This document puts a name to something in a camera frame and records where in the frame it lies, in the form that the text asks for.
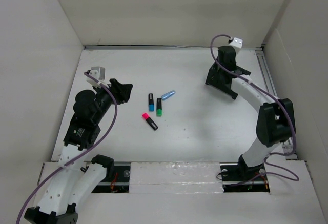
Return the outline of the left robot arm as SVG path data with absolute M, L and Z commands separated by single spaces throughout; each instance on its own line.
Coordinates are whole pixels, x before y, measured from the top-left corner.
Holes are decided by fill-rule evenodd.
M 106 131 L 97 138 L 100 121 L 111 106 L 117 112 L 118 105 L 128 102 L 133 85 L 114 78 L 109 84 L 94 78 L 89 81 L 93 89 L 82 90 L 75 97 L 58 168 L 44 179 L 49 186 L 39 203 L 26 209 L 24 218 L 29 223 L 77 223 L 78 212 L 94 188 L 114 176 L 114 160 L 110 157 L 96 155 L 89 166 L 83 165 L 88 153 L 109 134 Z

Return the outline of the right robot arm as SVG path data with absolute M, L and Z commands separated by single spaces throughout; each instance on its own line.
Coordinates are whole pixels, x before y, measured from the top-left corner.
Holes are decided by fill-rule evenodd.
M 279 99 L 254 84 L 250 72 L 236 63 L 236 50 L 232 46 L 218 48 L 216 58 L 219 90 L 232 99 L 242 96 L 258 113 L 256 139 L 238 160 L 234 172 L 249 180 L 264 176 L 261 166 L 280 143 L 296 134 L 293 103 Z

